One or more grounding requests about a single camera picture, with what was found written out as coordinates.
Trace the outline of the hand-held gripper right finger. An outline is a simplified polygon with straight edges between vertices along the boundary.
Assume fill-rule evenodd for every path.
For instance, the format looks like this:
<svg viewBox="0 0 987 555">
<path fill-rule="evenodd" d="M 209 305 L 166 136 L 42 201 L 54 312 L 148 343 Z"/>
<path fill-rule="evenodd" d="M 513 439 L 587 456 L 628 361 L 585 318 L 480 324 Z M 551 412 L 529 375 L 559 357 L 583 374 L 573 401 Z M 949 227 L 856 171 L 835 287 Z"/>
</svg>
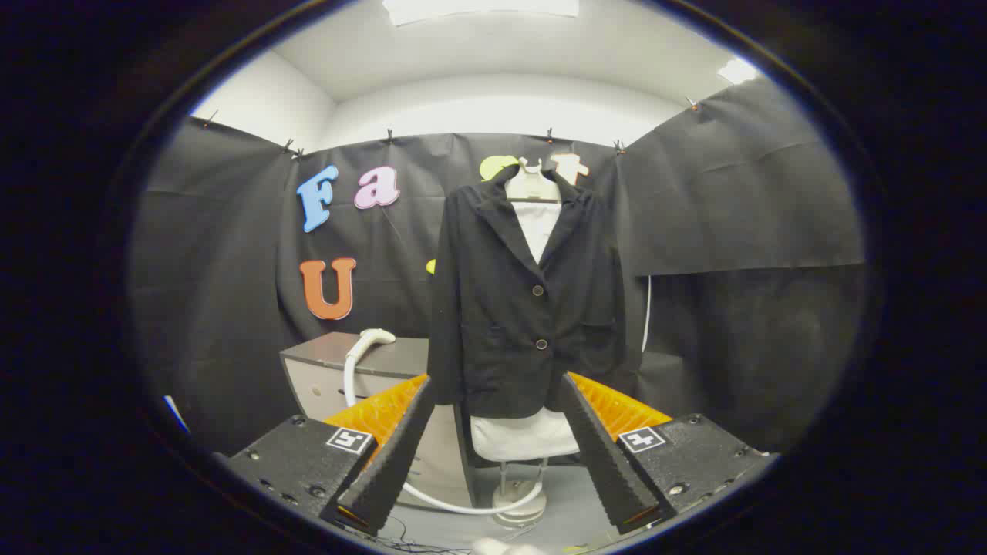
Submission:
<svg viewBox="0 0 987 555">
<path fill-rule="evenodd" d="M 670 418 L 573 372 L 561 380 L 558 401 L 619 533 L 712 505 L 776 461 L 705 415 Z"/>
</svg>

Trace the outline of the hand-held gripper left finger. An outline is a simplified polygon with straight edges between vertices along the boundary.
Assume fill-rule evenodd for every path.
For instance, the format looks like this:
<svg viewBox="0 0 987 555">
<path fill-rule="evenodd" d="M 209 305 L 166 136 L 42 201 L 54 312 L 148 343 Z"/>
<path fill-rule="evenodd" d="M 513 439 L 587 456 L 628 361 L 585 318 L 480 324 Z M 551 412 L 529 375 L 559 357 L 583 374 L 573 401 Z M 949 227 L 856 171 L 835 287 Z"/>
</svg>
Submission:
<svg viewBox="0 0 987 555">
<path fill-rule="evenodd" d="M 419 375 L 324 421 L 293 415 L 220 464 L 300 519 L 375 535 L 404 489 L 433 408 L 433 383 Z"/>
</svg>

